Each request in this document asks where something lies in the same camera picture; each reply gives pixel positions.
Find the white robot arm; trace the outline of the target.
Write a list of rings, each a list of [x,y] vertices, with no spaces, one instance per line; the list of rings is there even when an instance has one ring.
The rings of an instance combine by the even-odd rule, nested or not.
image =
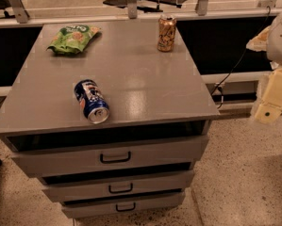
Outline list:
[[[267,58],[279,67],[268,76],[254,119],[272,123],[282,114],[282,11],[271,24],[266,52]]]

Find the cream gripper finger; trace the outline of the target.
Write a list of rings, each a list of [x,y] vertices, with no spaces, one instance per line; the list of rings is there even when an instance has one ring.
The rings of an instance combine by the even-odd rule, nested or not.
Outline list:
[[[254,119],[269,124],[276,121],[282,114],[282,67],[267,75],[260,88]]]

